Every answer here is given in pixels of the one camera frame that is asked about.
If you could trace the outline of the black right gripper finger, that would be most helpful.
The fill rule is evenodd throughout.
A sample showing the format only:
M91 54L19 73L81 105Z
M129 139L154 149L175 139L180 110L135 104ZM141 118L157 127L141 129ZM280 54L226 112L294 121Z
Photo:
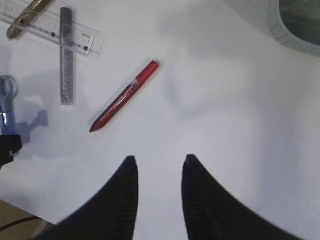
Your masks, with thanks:
M0 167L11 163L22 148L21 136L17 134L0 136Z
M225 190L194 154L181 175L181 199L190 240L296 240Z
M37 240L131 240L139 201L138 167L127 156L108 182L82 207Z

